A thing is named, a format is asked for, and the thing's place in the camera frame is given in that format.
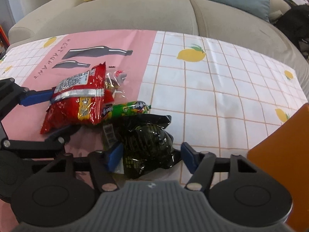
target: table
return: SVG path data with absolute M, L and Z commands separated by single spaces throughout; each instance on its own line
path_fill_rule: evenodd
M 62 59 L 70 56 L 69 50 L 98 46 L 124 54 L 85 56 L 84 52 Z M 88 67 L 55 67 L 65 60 Z M 141 100 L 151 104 L 151 113 L 172 116 L 166 130 L 174 136 L 176 149 L 186 141 L 198 152 L 245 156 L 307 102 L 295 71 L 277 60 L 223 41 L 161 31 L 82 32 L 27 43 L 11 49 L 2 59 L 0 78 L 14 77 L 19 85 L 45 90 L 104 61 L 128 74 L 123 85 L 126 97 L 115 98 L 116 103 Z M 48 102 L 17 106 L 3 120 L 8 136 L 43 140 L 39 130 L 47 106 Z M 72 136 L 66 151 L 86 156 L 101 148 L 100 135 L 82 128 Z M 180 162 L 141 178 L 177 180 L 185 185 L 190 177 Z M 213 184 L 226 178 L 227 173 L 216 173 Z M 16 220 L 9 205 L 1 205 L 5 215 L 0 231 L 5 232 Z

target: grid pattern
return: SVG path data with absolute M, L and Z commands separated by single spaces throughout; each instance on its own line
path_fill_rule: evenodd
M 203 60 L 177 59 L 180 51 L 196 45 L 206 53 Z M 283 124 L 276 109 L 292 116 L 307 102 L 295 71 L 277 60 L 223 41 L 172 32 L 157 32 L 138 100 L 151 104 L 153 114 L 172 116 L 166 130 L 175 148 L 186 141 L 198 152 L 220 157 L 246 156 Z M 165 175 L 144 179 L 184 185 L 190 177 L 181 163 Z M 227 173 L 215 173 L 213 184 L 226 178 Z
M 0 63 L 0 79 L 15 78 L 15 83 L 22 85 L 46 54 L 65 36 L 57 36 L 57 39 L 47 47 L 44 47 L 44 44 L 49 38 L 10 49 Z

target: orange object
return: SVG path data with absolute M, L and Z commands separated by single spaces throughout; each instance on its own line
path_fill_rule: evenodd
M 284 185 L 293 198 L 287 224 L 296 232 L 309 228 L 309 104 L 251 149 L 247 158 Z

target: yellow label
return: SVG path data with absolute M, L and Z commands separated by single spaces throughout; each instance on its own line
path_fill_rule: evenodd
M 79 109 L 78 109 L 78 119 L 89 119 L 90 118 L 90 105 L 91 98 L 79 98 Z

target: sofa armrest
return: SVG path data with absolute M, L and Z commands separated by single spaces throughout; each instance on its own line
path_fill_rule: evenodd
M 84 0 L 51 0 L 30 12 L 9 31 L 10 44 L 33 37 L 45 23 L 61 12 L 76 7 Z
M 291 7 L 284 0 L 270 0 L 269 14 L 281 11 L 282 14 L 285 14 Z

